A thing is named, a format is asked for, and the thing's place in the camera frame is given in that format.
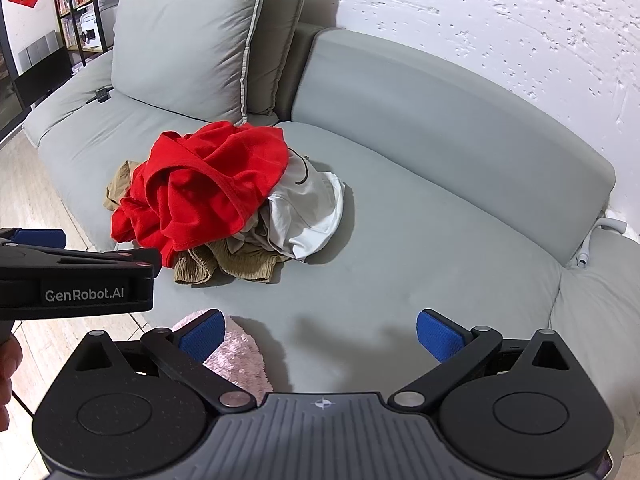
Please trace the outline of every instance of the khaki garment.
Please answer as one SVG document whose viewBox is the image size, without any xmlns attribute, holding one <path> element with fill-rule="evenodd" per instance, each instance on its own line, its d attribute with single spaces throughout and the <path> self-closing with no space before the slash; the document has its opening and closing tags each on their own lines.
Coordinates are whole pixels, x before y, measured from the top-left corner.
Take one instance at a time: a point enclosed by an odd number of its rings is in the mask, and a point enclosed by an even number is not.
<svg viewBox="0 0 640 480">
<path fill-rule="evenodd" d="M 127 160 L 118 168 L 113 180 L 107 186 L 104 206 L 115 211 L 120 199 L 131 185 L 133 171 L 141 164 Z M 181 285 L 199 285 L 208 282 L 217 268 L 235 278 L 254 282 L 269 282 L 277 263 L 290 258 L 275 251 L 267 251 L 251 243 L 245 243 L 238 251 L 231 253 L 226 239 L 216 240 L 181 251 L 174 261 L 174 281 Z"/>
<path fill-rule="evenodd" d="M 142 162 L 126 160 L 116 171 L 116 174 L 107 186 L 107 193 L 102 203 L 109 211 L 116 211 L 116 209 L 120 207 L 120 199 L 125 195 L 127 189 L 129 189 L 133 172 L 140 164 L 142 164 Z"/>
</svg>

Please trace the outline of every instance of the pink fluffy object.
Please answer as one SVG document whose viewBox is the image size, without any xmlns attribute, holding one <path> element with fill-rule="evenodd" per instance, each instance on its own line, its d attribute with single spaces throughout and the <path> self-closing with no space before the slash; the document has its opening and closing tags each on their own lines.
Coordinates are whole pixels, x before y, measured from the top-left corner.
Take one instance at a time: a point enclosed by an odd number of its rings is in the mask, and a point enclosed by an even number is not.
<svg viewBox="0 0 640 480">
<path fill-rule="evenodd" d="M 206 310 L 189 314 L 176 323 L 172 330 L 178 330 L 204 312 Z M 225 339 L 203 364 L 227 381 L 248 391 L 255 397 L 258 404 L 262 402 L 265 394 L 273 391 L 264 371 L 262 354 L 254 338 L 226 314 Z"/>
</svg>

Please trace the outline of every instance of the white tube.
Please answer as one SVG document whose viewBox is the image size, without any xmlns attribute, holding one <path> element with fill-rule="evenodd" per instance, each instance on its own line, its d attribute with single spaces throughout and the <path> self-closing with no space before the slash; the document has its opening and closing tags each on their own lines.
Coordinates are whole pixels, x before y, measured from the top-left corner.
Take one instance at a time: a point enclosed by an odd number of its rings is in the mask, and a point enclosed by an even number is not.
<svg viewBox="0 0 640 480">
<path fill-rule="evenodd" d="M 614 231 L 619 232 L 621 235 L 626 231 L 626 222 L 622 220 L 616 220 L 614 218 L 598 218 L 596 223 L 589 231 L 589 234 L 582 242 L 582 246 L 580 247 L 580 251 L 578 251 L 578 256 L 576 257 L 576 261 L 578 263 L 578 267 L 581 269 L 585 268 L 589 263 L 589 243 L 591 241 L 591 233 L 597 227 L 608 227 L 613 229 Z"/>
</svg>

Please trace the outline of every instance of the human hand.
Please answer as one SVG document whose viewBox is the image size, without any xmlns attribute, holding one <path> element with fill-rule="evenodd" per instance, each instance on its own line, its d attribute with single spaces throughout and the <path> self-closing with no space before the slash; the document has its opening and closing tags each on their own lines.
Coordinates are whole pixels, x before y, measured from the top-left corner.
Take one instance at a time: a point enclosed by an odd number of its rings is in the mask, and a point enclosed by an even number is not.
<svg viewBox="0 0 640 480">
<path fill-rule="evenodd" d="M 0 346 L 0 431 L 9 428 L 9 412 L 6 409 L 11 400 L 13 387 L 11 376 L 22 362 L 22 348 L 12 334 L 11 339 Z"/>
</svg>

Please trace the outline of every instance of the white garment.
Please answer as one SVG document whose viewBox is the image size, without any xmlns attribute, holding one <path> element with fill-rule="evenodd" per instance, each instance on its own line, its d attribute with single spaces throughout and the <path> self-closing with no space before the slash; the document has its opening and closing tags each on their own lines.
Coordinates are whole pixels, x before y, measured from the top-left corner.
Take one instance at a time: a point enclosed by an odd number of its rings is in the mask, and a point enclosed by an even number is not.
<svg viewBox="0 0 640 480">
<path fill-rule="evenodd" d="M 289 149 L 284 175 L 258 209 L 262 222 L 250 218 L 242 231 L 228 238 L 229 250 L 234 253 L 247 241 L 302 262 L 335 233 L 343 204 L 344 184 L 338 177 L 316 171 Z"/>
</svg>

